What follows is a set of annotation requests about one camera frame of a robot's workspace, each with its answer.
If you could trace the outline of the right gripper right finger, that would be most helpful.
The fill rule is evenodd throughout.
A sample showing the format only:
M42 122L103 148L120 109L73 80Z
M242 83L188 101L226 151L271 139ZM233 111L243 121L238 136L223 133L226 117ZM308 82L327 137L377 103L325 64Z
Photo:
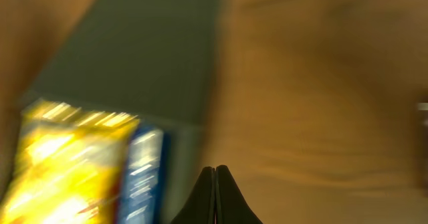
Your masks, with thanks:
M225 165L215 169L216 224L262 224Z

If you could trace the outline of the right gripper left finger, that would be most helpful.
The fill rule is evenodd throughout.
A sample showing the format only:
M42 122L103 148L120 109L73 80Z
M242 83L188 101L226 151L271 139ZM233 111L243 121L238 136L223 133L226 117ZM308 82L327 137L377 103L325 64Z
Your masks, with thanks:
M215 222L215 169L202 169L183 208L171 224L214 224Z

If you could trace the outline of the blue cookie packet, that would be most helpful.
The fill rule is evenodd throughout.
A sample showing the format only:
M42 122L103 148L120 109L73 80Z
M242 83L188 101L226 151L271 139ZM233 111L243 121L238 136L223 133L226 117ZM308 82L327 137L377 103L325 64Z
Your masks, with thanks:
M132 135L122 175L117 224L158 222L164 142L164 132L155 126L139 126Z

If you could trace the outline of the yellow snack bag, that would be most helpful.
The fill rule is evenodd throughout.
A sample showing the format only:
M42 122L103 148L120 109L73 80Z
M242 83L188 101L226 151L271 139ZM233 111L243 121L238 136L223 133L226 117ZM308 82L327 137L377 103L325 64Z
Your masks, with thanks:
M1 222L113 223L127 143L139 122L65 102L28 106Z

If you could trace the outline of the dark green gift box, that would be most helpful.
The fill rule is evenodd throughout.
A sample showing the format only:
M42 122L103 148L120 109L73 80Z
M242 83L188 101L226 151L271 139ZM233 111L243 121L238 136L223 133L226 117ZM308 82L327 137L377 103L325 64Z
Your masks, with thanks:
M157 223L169 223L201 142L218 8L219 0L1 0L1 205L23 111L65 102L126 112L137 128L164 132Z

